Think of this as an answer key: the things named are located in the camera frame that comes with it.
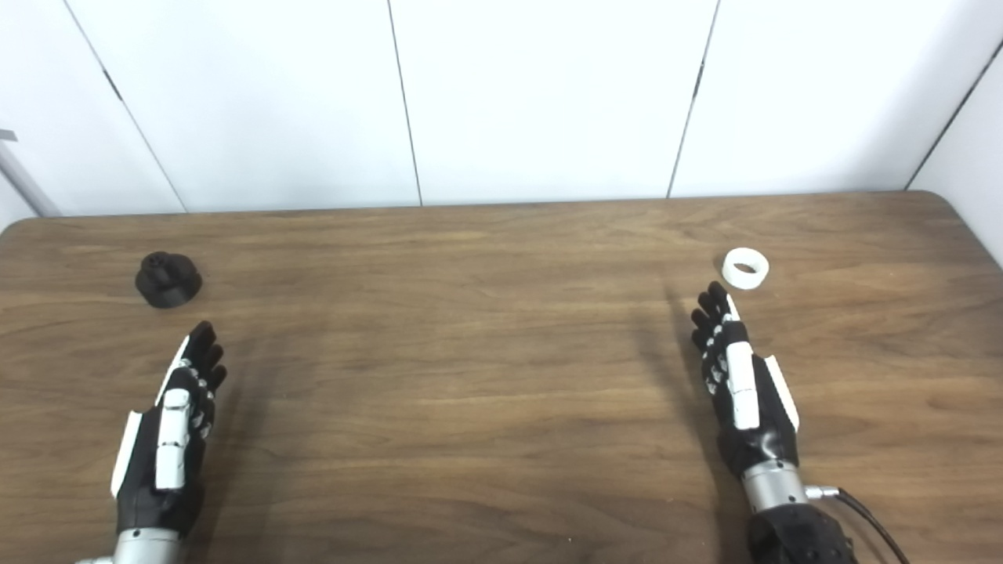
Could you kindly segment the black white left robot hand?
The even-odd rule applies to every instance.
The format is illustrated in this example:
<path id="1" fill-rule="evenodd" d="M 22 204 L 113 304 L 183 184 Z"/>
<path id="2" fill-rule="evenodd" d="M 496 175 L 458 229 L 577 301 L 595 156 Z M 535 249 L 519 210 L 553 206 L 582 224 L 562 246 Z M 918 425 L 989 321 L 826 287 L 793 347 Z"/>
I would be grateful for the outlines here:
<path id="1" fill-rule="evenodd" d="M 116 532 L 190 534 L 205 502 L 201 473 L 215 424 L 216 393 L 228 371 L 210 321 L 183 339 L 152 407 L 132 411 L 112 472 Z"/>

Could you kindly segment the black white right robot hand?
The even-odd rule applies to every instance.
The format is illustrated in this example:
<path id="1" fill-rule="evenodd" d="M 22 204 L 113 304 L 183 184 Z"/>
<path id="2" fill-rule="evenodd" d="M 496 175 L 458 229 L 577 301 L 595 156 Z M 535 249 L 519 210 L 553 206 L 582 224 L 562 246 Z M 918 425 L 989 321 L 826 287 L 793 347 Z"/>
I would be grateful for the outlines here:
<path id="1" fill-rule="evenodd" d="M 714 280 L 692 311 L 692 342 L 718 422 L 717 447 L 734 477 L 767 461 L 799 465 L 799 415 L 775 357 L 753 350 L 731 294 Z"/>

